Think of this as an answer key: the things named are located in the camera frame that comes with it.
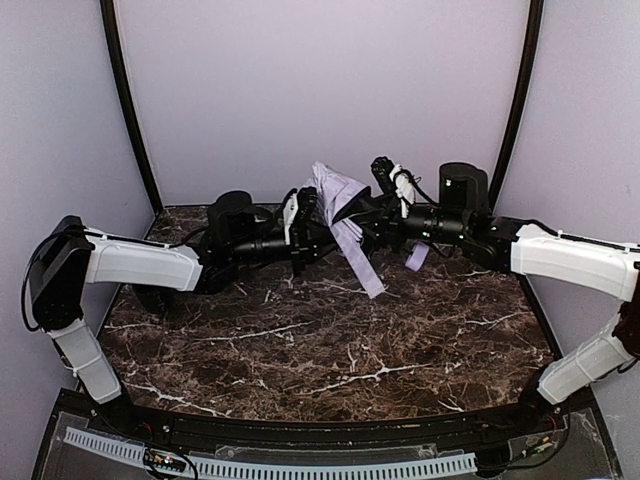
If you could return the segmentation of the lavender folding umbrella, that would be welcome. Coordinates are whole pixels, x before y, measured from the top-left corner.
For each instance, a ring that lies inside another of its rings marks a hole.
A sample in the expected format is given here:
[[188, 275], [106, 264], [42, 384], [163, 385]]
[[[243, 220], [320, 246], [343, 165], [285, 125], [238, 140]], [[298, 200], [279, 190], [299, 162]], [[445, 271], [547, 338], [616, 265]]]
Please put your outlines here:
[[[415, 203], [416, 191], [411, 185], [408, 173], [399, 173], [400, 164], [392, 164], [391, 173], [382, 173], [383, 180], [391, 181], [391, 199], [399, 200], [402, 218], [408, 218], [409, 206]], [[325, 224], [336, 240], [343, 256], [369, 296], [375, 298], [385, 291], [385, 286], [378, 277], [369, 261], [369, 254], [364, 252], [364, 227], [355, 221], [356, 214], [346, 214], [338, 220], [349, 202], [364, 199], [364, 194], [370, 192], [370, 187], [362, 182], [348, 177], [321, 162], [312, 165], [313, 176], [305, 186], [313, 186], [319, 194], [318, 207]], [[430, 247], [418, 242], [413, 247], [405, 266], [412, 271], [418, 271], [424, 264]]]

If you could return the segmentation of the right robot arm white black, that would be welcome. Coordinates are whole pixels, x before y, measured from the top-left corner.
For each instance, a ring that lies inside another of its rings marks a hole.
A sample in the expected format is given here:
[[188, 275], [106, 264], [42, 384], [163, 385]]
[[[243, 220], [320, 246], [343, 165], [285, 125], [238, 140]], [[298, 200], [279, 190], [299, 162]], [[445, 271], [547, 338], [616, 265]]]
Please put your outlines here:
[[374, 248], [409, 239], [458, 248], [484, 270], [583, 287], [616, 299], [619, 310], [592, 337], [547, 365], [531, 396], [557, 405], [639, 356], [639, 249], [631, 243], [571, 235], [538, 220], [493, 217], [456, 205], [409, 204], [395, 195], [361, 194], [329, 218], [362, 229]]

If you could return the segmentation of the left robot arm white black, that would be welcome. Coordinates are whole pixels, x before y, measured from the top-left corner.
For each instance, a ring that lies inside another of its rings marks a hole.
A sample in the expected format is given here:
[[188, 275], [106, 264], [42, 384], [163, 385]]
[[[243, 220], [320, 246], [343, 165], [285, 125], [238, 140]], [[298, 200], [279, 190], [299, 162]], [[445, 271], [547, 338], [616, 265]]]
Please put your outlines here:
[[244, 266], [290, 261], [295, 273], [332, 251], [328, 227], [315, 221], [317, 192], [293, 189], [275, 212], [256, 206], [245, 191], [221, 195], [206, 211], [207, 223], [174, 244], [138, 240], [91, 229], [64, 217], [31, 254], [20, 291], [25, 327], [44, 331], [99, 405], [125, 388], [84, 321], [86, 285], [130, 284], [154, 294], [212, 295], [233, 283]]

